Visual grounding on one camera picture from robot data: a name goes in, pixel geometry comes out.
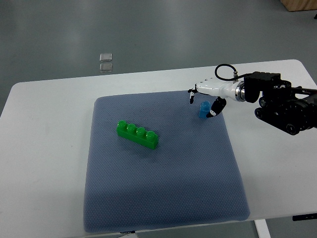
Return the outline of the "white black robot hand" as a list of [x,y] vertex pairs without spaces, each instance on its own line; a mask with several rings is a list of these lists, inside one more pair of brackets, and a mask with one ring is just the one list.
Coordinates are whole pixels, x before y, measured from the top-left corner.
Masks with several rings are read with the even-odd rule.
[[239,80],[224,81],[220,79],[205,79],[195,84],[188,90],[190,94],[190,104],[193,104],[197,93],[216,97],[205,118],[212,118],[219,115],[226,106],[226,98],[237,102],[244,102],[245,90],[244,82]]

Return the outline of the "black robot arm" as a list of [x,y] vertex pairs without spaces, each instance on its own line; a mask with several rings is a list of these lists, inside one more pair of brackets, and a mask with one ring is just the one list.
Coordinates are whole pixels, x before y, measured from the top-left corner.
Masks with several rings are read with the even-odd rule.
[[290,134],[317,126],[317,91],[292,87],[279,73],[253,72],[244,77],[246,102],[259,102],[255,116]]

